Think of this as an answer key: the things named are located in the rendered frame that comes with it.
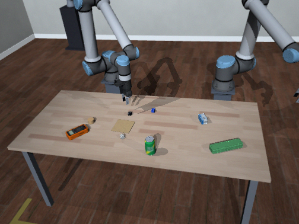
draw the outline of orange multimeter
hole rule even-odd
[[[83,134],[88,133],[88,127],[85,124],[82,124],[78,127],[75,127],[74,129],[71,129],[71,130],[65,132],[65,133],[69,140],[73,140],[76,137],[79,137]]]

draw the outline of green soda can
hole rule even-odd
[[[145,152],[147,155],[155,154],[155,139],[152,136],[148,136],[145,138]]]

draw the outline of yellow floor marking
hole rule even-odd
[[[14,218],[9,224],[35,224],[32,222],[23,222],[22,220],[18,220],[22,216],[23,212],[25,212],[25,209],[27,208],[27,206],[31,201],[32,199],[27,199],[24,202],[24,204],[21,206],[21,208],[19,209],[19,211],[17,212],[17,214],[14,216]]]

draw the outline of green toy brick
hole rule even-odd
[[[218,142],[218,143],[212,143],[209,145],[210,151],[215,154],[215,153],[220,153],[220,152],[226,152],[238,148],[243,147],[243,142],[241,139],[236,138],[236,139],[230,139],[226,140],[223,142]]]

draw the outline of table leg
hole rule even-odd
[[[36,162],[35,157],[33,156],[33,153],[31,152],[22,152],[22,153],[30,168],[32,176],[34,177],[34,180],[36,181],[36,184],[39,187],[39,190],[44,198],[44,201],[46,202],[46,205],[48,207],[52,206],[54,201],[47,187],[47,184],[44,181],[43,174],[40,172],[39,166]]]
[[[259,183],[258,181],[249,181],[248,183],[245,203],[244,203],[242,217],[241,217],[241,224],[249,224],[258,183]]]

